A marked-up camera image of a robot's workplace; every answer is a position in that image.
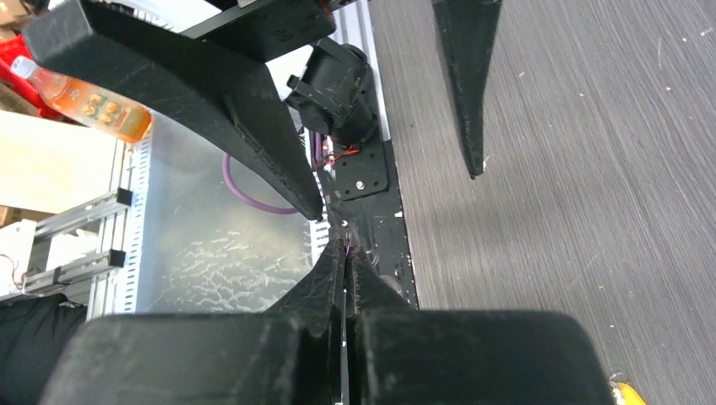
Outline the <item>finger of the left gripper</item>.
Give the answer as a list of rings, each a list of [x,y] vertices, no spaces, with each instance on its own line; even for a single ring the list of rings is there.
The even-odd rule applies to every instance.
[[[442,67],[469,177],[485,170],[484,99],[501,1],[433,1]]]

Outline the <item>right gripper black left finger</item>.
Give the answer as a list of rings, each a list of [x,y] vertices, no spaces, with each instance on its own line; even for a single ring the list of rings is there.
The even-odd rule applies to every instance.
[[[341,397],[342,240],[267,310],[130,314],[70,340],[45,404],[334,404]]]

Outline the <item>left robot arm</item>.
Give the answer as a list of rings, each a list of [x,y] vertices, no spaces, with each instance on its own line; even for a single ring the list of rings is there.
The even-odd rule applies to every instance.
[[[167,116],[262,177],[306,219],[323,202],[291,112],[341,146],[377,130],[372,68],[333,33],[342,1],[64,1],[29,22],[42,68]]]

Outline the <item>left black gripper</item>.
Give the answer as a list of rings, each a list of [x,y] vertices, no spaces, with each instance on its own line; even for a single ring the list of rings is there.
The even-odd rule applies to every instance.
[[[350,4],[239,1],[179,35],[98,3],[67,1],[28,23],[23,37],[41,67],[180,123],[262,177],[305,218],[318,220],[321,194],[262,62],[333,34],[334,13]]]

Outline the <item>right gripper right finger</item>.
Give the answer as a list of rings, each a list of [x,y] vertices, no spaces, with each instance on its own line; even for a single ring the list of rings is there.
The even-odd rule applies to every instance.
[[[346,258],[353,404],[611,404],[594,346],[572,317],[542,310],[418,310]]]

